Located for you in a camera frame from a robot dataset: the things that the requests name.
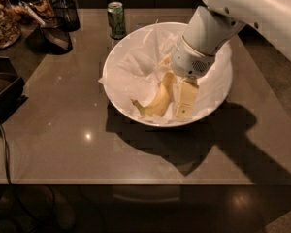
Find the table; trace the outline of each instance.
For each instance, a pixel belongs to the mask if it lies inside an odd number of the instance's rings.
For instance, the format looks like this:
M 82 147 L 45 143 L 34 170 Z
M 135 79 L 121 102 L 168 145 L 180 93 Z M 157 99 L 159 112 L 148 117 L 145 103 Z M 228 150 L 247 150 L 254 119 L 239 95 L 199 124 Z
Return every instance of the table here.
M 127 31 L 191 9 L 127 9 Z M 74 48 L 47 55 L 4 123 L 18 184 L 291 184 L 291 119 L 238 37 L 234 80 L 213 114 L 172 129 L 121 115 L 98 83 L 116 42 L 106 10 L 79 9 Z M 0 139 L 0 183 L 7 183 Z

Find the white bowl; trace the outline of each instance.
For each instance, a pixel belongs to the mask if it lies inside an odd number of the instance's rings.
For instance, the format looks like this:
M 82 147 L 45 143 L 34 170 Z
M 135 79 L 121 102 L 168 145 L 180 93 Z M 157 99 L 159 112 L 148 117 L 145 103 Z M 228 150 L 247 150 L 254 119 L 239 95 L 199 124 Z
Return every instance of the white bowl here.
M 153 65 L 170 52 L 186 26 L 184 23 L 165 22 L 143 27 L 122 39 L 110 52 L 101 83 L 112 104 L 124 115 L 149 126 L 176 127 L 208 116 L 225 100 L 233 79 L 229 43 L 218 52 L 209 72 L 198 80 L 200 91 L 190 118 L 178 120 L 169 114 L 162 120 L 151 120 L 141 118 L 134 110 L 131 98 L 140 100 L 148 93 L 152 93 L 151 96 L 155 94 L 157 85 L 148 78 L 156 72 Z

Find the white tissue paper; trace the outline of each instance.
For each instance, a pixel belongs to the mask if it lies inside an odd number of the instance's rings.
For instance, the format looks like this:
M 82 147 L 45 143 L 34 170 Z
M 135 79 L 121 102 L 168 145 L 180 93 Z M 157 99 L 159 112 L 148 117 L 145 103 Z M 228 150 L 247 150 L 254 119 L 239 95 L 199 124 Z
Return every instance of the white tissue paper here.
M 159 65 L 170 54 L 186 24 L 156 23 L 141 28 L 121 40 L 109 54 L 99 80 L 114 106 L 127 117 L 152 126 L 181 126 L 199 120 L 214 111 L 226 98 L 232 83 L 231 49 L 226 44 L 206 76 L 198 80 L 199 94 L 191 117 L 175 117 L 178 88 L 174 84 L 174 101 L 165 115 L 141 117 L 132 99 L 149 104 L 169 66 Z

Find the can lid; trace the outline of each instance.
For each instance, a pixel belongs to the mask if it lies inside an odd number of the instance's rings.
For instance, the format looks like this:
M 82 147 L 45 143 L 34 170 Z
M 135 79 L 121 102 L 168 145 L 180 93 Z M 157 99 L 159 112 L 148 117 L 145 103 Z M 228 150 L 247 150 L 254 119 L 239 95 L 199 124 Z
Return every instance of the can lid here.
M 111 2 L 108 4 L 108 8 L 118 9 L 122 7 L 123 7 L 123 4 L 121 2 Z

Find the jar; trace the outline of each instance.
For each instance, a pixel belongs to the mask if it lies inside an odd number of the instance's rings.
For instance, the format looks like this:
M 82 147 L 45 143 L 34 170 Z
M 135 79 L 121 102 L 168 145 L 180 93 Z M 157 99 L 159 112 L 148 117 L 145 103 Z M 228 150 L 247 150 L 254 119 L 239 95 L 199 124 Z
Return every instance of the jar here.
M 13 44 L 21 36 L 21 27 L 9 0 L 0 0 L 0 49 Z

